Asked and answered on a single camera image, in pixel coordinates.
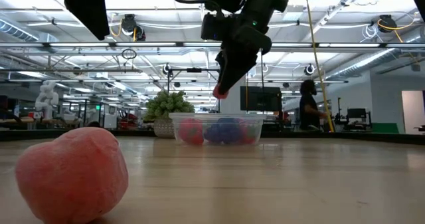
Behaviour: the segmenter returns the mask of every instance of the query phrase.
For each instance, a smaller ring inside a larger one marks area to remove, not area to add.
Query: potted plant
[[[146,120],[155,120],[153,130],[160,138],[174,138],[173,121],[169,118],[172,112],[195,112],[192,104],[183,98],[184,92],[158,92],[157,96],[146,104]]]

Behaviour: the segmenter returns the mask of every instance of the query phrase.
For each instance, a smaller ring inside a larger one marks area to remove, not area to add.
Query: green plant
[[[158,92],[157,96],[146,104],[146,120],[169,118],[172,112],[195,112],[195,107],[183,99],[184,92],[168,94]]]

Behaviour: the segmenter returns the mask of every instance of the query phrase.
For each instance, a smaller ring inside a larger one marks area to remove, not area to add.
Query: yellow cable
[[[400,35],[398,34],[397,31],[394,31],[396,33],[397,38],[400,40],[400,42],[404,43],[404,41],[401,39]]]
[[[386,27],[386,26],[382,25],[382,24],[381,24],[382,19],[380,19],[380,20],[378,21],[378,25],[379,25],[380,27],[386,28],[386,29],[388,29],[388,30],[392,30],[392,31],[399,31],[399,30],[405,29],[405,28],[407,28],[407,27],[411,27],[411,26],[413,25],[413,23],[414,23],[414,19],[415,19],[415,18],[416,18],[416,13],[414,14],[413,21],[412,21],[410,24],[408,24],[408,25],[406,25],[406,26],[403,26],[403,27],[399,27],[399,28],[391,28],[391,27]]]
[[[327,121],[329,122],[329,127],[331,128],[331,132],[334,132],[335,130],[333,129],[331,113],[329,112],[329,107],[327,105],[325,84],[323,83],[323,79],[321,77],[319,60],[317,59],[317,51],[316,51],[316,45],[315,45],[315,40],[314,40],[314,32],[313,32],[313,21],[311,20],[311,10],[310,10],[310,4],[309,4],[308,0],[307,0],[307,10],[308,10],[308,19],[309,19],[310,31],[311,31],[311,41],[313,43],[314,59],[316,61],[317,72],[319,73],[320,85],[321,85],[321,89],[322,89],[322,92],[323,92],[323,101],[325,103]]]
[[[401,42],[401,43],[404,43],[404,41],[401,39],[401,36],[398,34],[398,32],[397,31],[394,31],[395,33],[396,33],[396,36],[397,36],[397,38],[399,39],[399,41]],[[416,60],[416,58],[412,55],[412,53],[410,53],[409,52],[409,55],[410,55],[410,58],[412,58],[413,59],[413,61],[417,64],[417,65],[420,65],[419,64],[419,62]]]
[[[112,14],[111,23],[113,23],[113,22],[114,22],[114,16],[115,16],[115,14]],[[111,31],[111,34],[112,34],[113,36],[118,37],[118,36],[120,36],[120,35],[121,35],[121,28],[122,28],[122,19],[121,19],[121,21],[120,21],[120,30],[119,30],[119,32],[118,32],[118,35],[114,33],[114,31],[112,30],[112,27],[110,27],[110,28],[109,28],[109,30]]]

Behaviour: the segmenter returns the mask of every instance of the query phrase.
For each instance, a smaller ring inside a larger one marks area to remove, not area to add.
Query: red ball
[[[203,126],[200,120],[186,118],[180,122],[179,137],[186,143],[192,145],[203,145]]]

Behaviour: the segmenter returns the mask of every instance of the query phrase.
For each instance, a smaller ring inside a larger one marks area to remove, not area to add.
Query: white robot
[[[44,119],[52,119],[53,105],[58,105],[59,95],[54,92],[55,82],[44,81],[40,86],[39,97],[35,100],[35,110],[44,111]]]

